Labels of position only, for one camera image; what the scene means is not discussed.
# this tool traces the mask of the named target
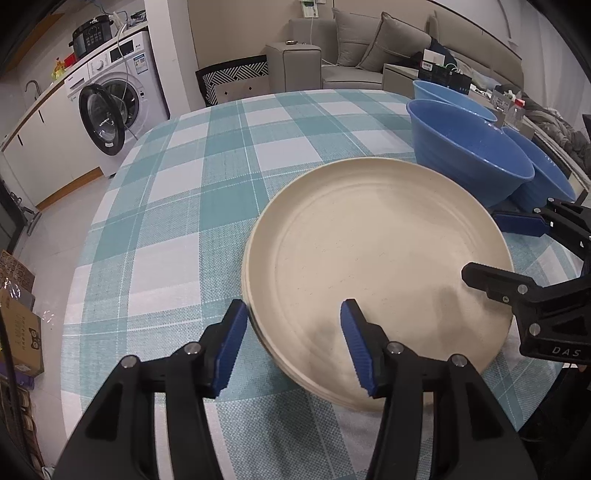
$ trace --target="blue plastic basin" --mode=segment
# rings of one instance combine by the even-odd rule
[[[414,97],[417,100],[438,100],[440,102],[451,103],[460,108],[465,108],[481,116],[489,122],[496,122],[496,116],[488,108],[475,102],[468,95],[443,87],[437,83],[425,82],[423,80],[413,81]]]
[[[434,100],[411,100],[407,111],[417,162],[452,179],[485,207],[534,178],[523,150],[477,114]]]
[[[546,205],[548,197],[570,202],[576,200],[569,181],[548,155],[511,127],[503,127],[502,130],[525,152],[535,168],[534,179],[524,183],[511,195],[511,200],[519,208],[531,212],[536,207]]]

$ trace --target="floor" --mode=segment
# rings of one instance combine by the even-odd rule
[[[37,440],[46,465],[66,444],[61,410],[61,333],[74,269],[86,234],[110,180],[101,177],[44,210],[33,234],[24,233],[15,256],[35,274],[33,312],[41,317],[45,372],[31,392]]]

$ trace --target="teal checkered tablecloth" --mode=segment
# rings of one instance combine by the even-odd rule
[[[168,356],[221,320],[241,296],[251,228],[280,188],[341,158],[414,162],[407,101],[375,90],[267,95],[183,115],[140,138],[96,212],[74,274],[61,361],[66,432],[123,356]],[[505,239],[516,271],[540,285],[580,270],[546,236]],[[516,428],[560,369],[521,357],[518,346],[514,323],[483,375]],[[379,426],[376,414],[295,385],[250,326],[227,389],[206,410],[226,480],[364,478]],[[162,397],[155,416],[161,475],[171,478]]]

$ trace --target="gray blanket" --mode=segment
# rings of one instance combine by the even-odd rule
[[[524,95],[525,116],[540,127],[589,175],[591,174],[591,144],[582,132],[562,118],[557,110],[543,108]]]

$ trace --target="washing machine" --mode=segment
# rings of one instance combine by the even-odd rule
[[[105,176],[119,170],[138,138],[170,118],[145,30],[85,59],[65,86]]]

